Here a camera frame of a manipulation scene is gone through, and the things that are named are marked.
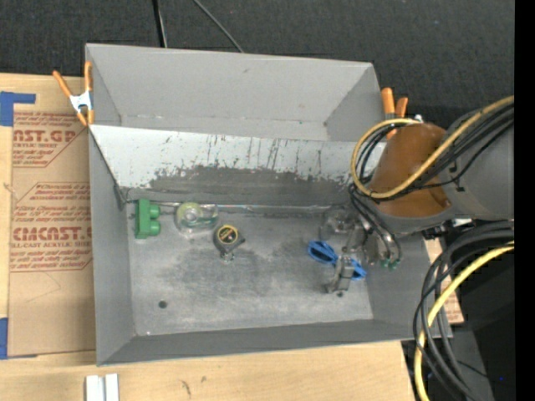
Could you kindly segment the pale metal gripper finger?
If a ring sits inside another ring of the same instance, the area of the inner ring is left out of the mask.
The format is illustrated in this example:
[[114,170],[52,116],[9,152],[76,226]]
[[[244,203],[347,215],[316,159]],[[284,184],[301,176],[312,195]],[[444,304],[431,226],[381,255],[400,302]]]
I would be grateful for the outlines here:
[[335,235],[349,230],[349,219],[344,213],[325,213],[320,225],[321,235]]
[[329,294],[343,296],[348,290],[354,274],[354,264],[350,256],[341,256],[334,265],[334,275],[325,286]]

